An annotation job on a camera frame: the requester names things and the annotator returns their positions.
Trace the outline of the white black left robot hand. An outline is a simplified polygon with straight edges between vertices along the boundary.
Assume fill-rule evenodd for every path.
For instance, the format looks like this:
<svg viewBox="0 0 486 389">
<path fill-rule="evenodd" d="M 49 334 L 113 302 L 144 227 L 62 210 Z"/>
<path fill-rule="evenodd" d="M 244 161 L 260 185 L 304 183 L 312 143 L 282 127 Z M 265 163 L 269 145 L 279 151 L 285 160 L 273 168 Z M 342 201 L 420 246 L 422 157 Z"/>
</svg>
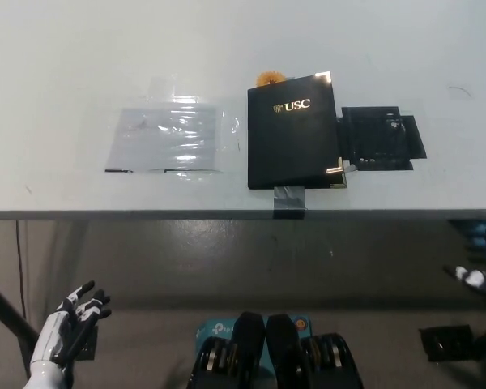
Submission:
<svg viewBox="0 0 486 389">
<path fill-rule="evenodd" d="M 47 317 L 36 342 L 30 367 L 35 362 L 52 362 L 66 368 L 79 355 L 96 324 L 111 315 L 111 309 L 107 307 L 110 296 L 103 289 L 96 290 L 90 300 L 80 301 L 94 286 L 92 280 L 78 287 Z"/>
</svg>

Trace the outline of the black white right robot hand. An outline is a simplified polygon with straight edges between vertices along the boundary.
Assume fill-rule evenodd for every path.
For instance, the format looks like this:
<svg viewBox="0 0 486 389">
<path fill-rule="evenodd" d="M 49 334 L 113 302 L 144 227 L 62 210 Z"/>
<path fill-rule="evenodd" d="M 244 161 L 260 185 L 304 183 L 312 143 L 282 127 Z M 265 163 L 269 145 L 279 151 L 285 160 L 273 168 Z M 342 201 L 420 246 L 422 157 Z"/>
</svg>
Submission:
<svg viewBox="0 0 486 389">
<path fill-rule="evenodd" d="M 486 271 L 461 266 L 444 266 L 444 272 L 471 291 L 486 297 Z"/>
</svg>

